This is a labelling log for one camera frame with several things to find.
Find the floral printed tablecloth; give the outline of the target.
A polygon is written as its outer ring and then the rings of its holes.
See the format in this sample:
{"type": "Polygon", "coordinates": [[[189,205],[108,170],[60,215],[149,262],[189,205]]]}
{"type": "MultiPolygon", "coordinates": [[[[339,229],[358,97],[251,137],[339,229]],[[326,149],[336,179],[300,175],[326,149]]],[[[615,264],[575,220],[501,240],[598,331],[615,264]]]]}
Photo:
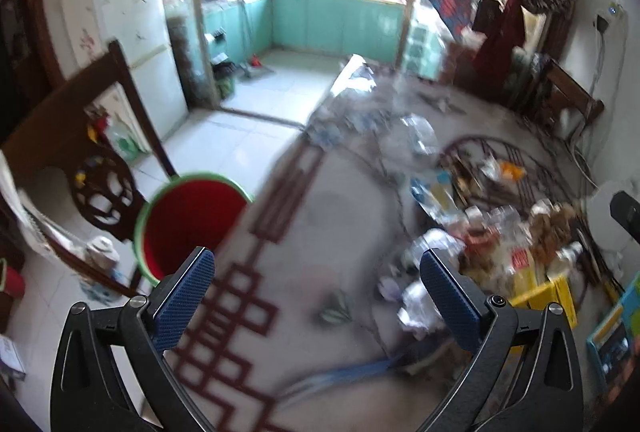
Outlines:
{"type": "Polygon", "coordinates": [[[171,356],[176,377],[217,431],[415,431],[464,354],[443,344],[408,372],[322,386],[327,372],[388,360],[412,341],[397,311],[406,251],[430,224],[410,182],[431,158],[402,124],[424,117],[440,145],[522,163],[511,204],[573,200],[579,174],[563,145],[510,111],[355,56],[276,161],[216,258],[202,307],[171,356]]]}

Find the white crumpled tissue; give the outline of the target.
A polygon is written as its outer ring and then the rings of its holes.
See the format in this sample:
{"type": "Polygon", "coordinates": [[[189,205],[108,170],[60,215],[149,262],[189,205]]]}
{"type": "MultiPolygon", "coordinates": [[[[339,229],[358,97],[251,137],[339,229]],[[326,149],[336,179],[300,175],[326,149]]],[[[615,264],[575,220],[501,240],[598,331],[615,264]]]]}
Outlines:
{"type": "Polygon", "coordinates": [[[397,318],[402,330],[410,332],[416,340],[442,327],[442,316],[421,281],[410,284],[402,293],[397,318]]]}

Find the teal kitchen cabinets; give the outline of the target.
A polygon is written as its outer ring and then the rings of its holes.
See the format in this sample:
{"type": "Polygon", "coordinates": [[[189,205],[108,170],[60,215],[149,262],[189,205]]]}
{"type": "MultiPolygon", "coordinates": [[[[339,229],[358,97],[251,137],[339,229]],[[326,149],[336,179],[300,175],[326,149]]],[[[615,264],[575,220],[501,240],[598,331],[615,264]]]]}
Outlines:
{"type": "Polygon", "coordinates": [[[209,54],[242,63],[272,48],[392,65],[404,7],[378,0],[203,0],[209,54]]]}

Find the white refrigerator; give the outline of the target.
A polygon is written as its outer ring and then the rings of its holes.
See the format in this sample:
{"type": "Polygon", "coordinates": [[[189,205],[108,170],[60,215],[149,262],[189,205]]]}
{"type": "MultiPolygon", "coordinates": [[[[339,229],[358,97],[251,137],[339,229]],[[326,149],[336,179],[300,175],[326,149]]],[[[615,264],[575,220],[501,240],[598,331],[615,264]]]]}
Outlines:
{"type": "Polygon", "coordinates": [[[169,40],[163,0],[60,0],[77,65],[86,67],[115,40],[157,137],[188,114],[169,40]]]}

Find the dark carved wooden chair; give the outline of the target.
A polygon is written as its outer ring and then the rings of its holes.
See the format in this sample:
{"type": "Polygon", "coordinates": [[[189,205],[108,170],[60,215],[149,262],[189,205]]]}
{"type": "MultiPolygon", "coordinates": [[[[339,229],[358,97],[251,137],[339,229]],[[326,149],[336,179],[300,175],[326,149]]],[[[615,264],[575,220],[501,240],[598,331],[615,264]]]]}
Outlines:
{"type": "Polygon", "coordinates": [[[124,89],[145,140],[167,177],[177,177],[134,85],[122,47],[112,40],[106,53],[50,94],[2,145],[1,207],[35,252],[130,298],[139,293],[142,270],[136,270],[127,284],[111,278],[89,263],[83,245],[63,243],[63,232],[44,218],[35,218],[18,195],[41,170],[58,169],[65,175],[70,198],[88,223],[116,241],[134,239],[145,198],[126,161],[110,145],[92,140],[89,134],[88,107],[114,85],[124,89]]]}

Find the small black green bin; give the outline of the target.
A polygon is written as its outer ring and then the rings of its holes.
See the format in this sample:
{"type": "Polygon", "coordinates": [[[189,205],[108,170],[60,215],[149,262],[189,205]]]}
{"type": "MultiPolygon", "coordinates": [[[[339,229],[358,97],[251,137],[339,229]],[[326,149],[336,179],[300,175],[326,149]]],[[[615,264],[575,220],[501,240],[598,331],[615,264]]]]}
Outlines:
{"type": "Polygon", "coordinates": [[[221,100],[231,98],[235,91],[235,64],[230,61],[220,62],[213,64],[212,70],[221,100]]]}

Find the clear plastic bottle yellow liquid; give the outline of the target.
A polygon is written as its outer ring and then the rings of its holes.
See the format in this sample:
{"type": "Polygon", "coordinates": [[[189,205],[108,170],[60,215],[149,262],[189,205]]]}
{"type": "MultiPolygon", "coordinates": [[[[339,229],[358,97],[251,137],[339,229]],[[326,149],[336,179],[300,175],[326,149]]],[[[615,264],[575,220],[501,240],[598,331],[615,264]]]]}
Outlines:
{"type": "Polygon", "coordinates": [[[577,267],[577,261],[584,252],[584,247],[579,241],[573,241],[569,245],[555,252],[555,256],[546,268],[549,281],[566,276],[577,267]]]}

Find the white paper towel roll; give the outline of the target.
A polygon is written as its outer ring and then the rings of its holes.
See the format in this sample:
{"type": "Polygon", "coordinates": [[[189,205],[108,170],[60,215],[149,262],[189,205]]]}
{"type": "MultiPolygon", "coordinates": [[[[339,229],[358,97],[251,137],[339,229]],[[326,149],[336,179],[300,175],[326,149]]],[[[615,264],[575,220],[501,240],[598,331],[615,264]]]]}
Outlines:
{"type": "Polygon", "coordinates": [[[591,236],[607,252],[622,252],[631,242],[631,236],[611,215],[611,201],[619,192],[637,200],[637,190],[630,180],[606,181],[587,199],[586,216],[591,236]]]}

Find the blue colourful book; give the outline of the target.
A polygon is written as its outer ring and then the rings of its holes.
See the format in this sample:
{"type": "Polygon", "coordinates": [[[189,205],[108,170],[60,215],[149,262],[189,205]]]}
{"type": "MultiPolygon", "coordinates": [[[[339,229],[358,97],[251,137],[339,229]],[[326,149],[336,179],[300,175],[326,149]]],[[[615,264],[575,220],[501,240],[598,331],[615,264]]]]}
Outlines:
{"type": "Polygon", "coordinates": [[[639,307],[639,275],[636,275],[620,301],[587,339],[602,392],[613,386],[634,355],[634,340],[639,336],[639,307]]]}

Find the clear plastic bag blue contents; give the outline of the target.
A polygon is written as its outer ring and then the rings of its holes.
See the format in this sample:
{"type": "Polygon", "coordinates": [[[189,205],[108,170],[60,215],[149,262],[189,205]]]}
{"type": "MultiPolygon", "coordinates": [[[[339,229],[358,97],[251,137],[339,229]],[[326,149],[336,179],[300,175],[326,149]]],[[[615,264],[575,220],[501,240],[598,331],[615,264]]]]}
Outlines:
{"type": "Polygon", "coordinates": [[[431,124],[410,114],[392,120],[380,139],[380,150],[390,170],[422,173],[435,167],[440,145],[431,124]]]}

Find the red broom with dustpan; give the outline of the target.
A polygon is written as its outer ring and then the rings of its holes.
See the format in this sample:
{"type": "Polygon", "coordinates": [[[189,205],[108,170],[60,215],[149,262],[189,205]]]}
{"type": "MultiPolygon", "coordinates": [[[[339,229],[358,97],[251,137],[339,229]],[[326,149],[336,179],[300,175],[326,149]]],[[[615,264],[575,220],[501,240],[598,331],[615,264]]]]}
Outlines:
{"type": "Polygon", "coordinates": [[[241,11],[244,18],[244,34],[243,34],[243,51],[245,52],[246,61],[242,65],[243,77],[246,80],[257,80],[273,74],[273,70],[262,64],[257,54],[253,50],[254,33],[252,22],[250,22],[250,14],[248,13],[247,3],[241,1],[241,11]]]}

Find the dark wooden side chair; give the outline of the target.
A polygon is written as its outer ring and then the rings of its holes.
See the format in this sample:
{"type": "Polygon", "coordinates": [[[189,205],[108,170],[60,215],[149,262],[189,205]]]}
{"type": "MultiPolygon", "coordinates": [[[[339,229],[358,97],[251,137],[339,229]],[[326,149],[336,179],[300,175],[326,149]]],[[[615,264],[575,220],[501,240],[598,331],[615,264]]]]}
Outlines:
{"type": "Polygon", "coordinates": [[[542,65],[533,82],[532,100],[527,109],[529,119],[544,132],[568,141],[600,117],[604,104],[555,60],[550,60],[542,65]]]}

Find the red bin with green rim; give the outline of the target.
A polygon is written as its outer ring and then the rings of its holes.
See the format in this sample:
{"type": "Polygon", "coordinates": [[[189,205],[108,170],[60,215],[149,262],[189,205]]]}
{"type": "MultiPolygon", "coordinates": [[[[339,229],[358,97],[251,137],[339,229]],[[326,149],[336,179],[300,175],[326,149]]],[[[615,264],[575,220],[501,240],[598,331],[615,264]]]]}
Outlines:
{"type": "Polygon", "coordinates": [[[252,202],[245,189],[220,174],[194,172],[170,180],[144,204],[134,227],[143,277],[156,286],[194,248],[216,251],[252,202]]]}

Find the yellow plastic crate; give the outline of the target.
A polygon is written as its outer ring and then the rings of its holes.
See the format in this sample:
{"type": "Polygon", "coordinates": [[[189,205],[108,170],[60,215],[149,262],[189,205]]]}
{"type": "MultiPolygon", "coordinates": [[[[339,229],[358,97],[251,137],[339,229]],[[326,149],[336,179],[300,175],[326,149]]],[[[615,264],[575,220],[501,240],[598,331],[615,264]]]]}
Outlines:
{"type": "Polygon", "coordinates": [[[575,329],[578,324],[574,298],[570,291],[570,283],[566,275],[550,279],[534,289],[530,289],[521,296],[510,299],[512,307],[542,311],[548,304],[560,304],[567,317],[570,328],[575,329]]]}

